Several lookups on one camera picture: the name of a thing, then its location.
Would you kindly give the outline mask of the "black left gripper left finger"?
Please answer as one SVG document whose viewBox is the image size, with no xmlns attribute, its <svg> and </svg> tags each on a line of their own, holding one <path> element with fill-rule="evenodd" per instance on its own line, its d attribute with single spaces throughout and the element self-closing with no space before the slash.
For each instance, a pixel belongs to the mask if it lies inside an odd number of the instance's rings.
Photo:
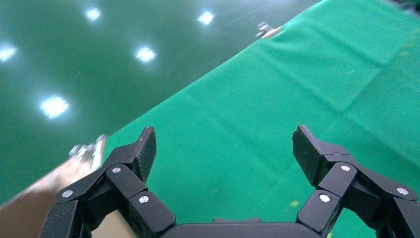
<svg viewBox="0 0 420 238">
<path fill-rule="evenodd" d="M 145 127 L 137 141 L 115 148 L 97 171 L 57 193 L 39 236 L 89 238 L 114 211 L 138 237 L 162 236 L 176 218 L 146 185 L 156 153 L 155 130 Z"/>
</svg>

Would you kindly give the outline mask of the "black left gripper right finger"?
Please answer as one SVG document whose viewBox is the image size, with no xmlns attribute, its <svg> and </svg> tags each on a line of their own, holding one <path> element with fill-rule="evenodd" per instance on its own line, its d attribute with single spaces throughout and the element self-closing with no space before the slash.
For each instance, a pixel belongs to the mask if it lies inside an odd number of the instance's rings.
<svg viewBox="0 0 420 238">
<path fill-rule="evenodd" d="M 348 209 L 378 238 L 419 237 L 415 191 L 362 166 L 344 147 L 318 140 L 304 125 L 293 133 L 292 144 L 295 159 L 315 189 L 297 223 L 325 238 Z"/>
</svg>

